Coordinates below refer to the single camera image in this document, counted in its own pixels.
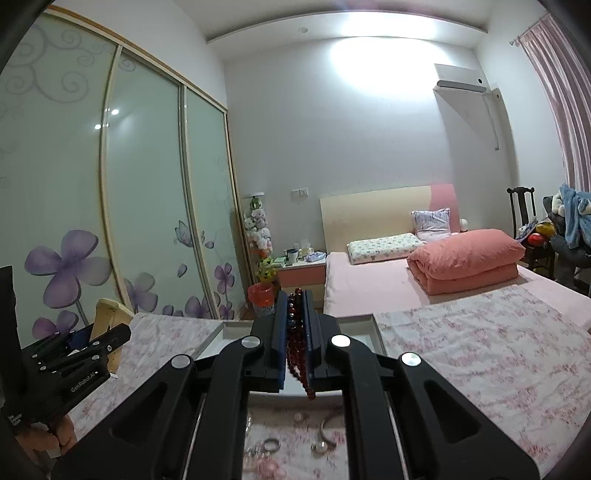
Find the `person's left hand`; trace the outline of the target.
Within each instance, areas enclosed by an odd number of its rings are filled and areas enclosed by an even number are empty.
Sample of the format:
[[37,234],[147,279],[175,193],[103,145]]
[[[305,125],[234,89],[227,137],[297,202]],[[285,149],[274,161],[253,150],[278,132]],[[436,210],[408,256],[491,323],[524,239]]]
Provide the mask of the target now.
[[62,454],[67,453],[77,443],[74,424],[68,415],[57,422],[53,432],[31,426],[21,431],[16,439],[24,449],[40,452],[60,449]]

